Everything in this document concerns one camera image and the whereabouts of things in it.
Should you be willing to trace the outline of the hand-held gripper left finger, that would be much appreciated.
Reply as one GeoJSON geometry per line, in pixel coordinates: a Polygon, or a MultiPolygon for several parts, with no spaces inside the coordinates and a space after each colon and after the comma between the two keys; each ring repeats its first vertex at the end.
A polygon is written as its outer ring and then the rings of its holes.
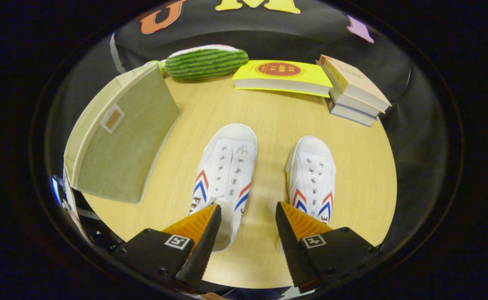
{"type": "Polygon", "coordinates": [[[209,205],[164,230],[142,230],[117,247],[113,255],[152,282],[195,292],[209,262],[221,220],[221,207],[209,205]]]}

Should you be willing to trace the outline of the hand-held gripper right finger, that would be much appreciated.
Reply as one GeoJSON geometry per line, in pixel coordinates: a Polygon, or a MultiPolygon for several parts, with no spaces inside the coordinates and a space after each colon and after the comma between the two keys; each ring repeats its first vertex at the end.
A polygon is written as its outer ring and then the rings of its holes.
{"type": "Polygon", "coordinates": [[[333,229],[285,202],[276,205],[276,224],[292,283],[301,293],[347,281],[381,256],[349,227],[333,229]]]}

